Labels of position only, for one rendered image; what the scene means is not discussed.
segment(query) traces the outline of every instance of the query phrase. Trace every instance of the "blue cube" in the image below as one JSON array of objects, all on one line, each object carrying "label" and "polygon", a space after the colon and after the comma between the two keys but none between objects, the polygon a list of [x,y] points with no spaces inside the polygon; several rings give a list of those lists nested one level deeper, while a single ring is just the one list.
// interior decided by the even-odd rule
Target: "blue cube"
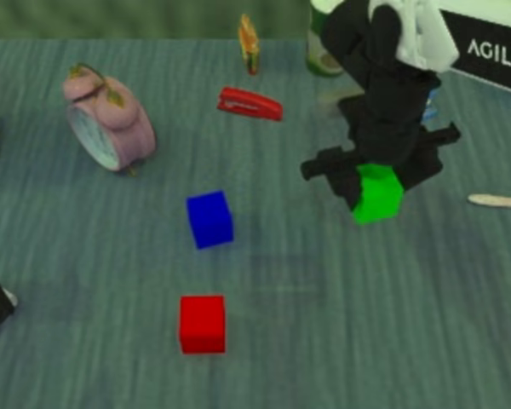
[{"label": "blue cube", "polygon": [[187,214],[199,250],[233,241],[233,217],[224,192],[187,198]]}]

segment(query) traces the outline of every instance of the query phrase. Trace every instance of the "black banner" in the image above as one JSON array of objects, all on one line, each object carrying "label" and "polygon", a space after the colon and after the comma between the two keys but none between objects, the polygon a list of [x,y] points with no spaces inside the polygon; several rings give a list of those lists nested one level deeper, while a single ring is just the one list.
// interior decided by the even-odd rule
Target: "black banner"
[{"label": "black banner", "polygon": [[454,68],[511,89],[511,27],[442,13],[460,50]]}]

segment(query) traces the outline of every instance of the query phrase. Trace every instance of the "cube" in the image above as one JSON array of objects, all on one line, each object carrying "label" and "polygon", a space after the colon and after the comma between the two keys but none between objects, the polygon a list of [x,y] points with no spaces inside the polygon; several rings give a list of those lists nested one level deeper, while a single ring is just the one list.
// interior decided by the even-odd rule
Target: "cube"
[{"label": "cube", "polygon": [[179,338],[184,354],[223,354],[226,347],[224,296],[180,299]]},{"label": "cube", "polygon": [[358,166],[361,177],[361,198],[353,210],[359,224],[395,217],[404,189],[391,166],[363,164]]},{"label": "cube", "polygon": [[187,213],[199,250],[234,240],[233,217],[224,192],[188,198]]}]

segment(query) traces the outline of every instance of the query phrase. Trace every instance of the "table surface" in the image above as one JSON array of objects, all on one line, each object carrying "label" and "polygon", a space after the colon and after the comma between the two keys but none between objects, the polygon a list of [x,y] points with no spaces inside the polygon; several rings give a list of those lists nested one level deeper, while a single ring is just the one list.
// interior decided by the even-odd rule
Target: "table surface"
[{"label": "table surface", "polygon": [[[429,126],[462,140],[398,217],[357,226],[299,164],[348,147],[315,108],[351,85],[304,66],[303,42],[0,41],[0,409],[511,409],[511,95],[450,73]],[[156,154],[99,168],[60,84],[85,61],[146,105]],[[284,121],[215,109],[225,85],[283,102]],[[224,190],[236,240],[195,249],[185,199]],[[227,298],[228,351],[184,356],[186,294]]]}]

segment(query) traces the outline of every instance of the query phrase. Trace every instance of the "alarm clock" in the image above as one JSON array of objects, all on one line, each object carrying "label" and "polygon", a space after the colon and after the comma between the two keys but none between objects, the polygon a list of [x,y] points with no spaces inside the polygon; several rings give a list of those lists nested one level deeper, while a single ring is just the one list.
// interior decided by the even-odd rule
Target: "alarm clock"
[{"label": "alarm clock", "polygon": [[155,152],[155,132],[146,111],[117,79],[79,63],[71,68],[62,89],[70,102],[68,122],[100,166],[120,171]]}]

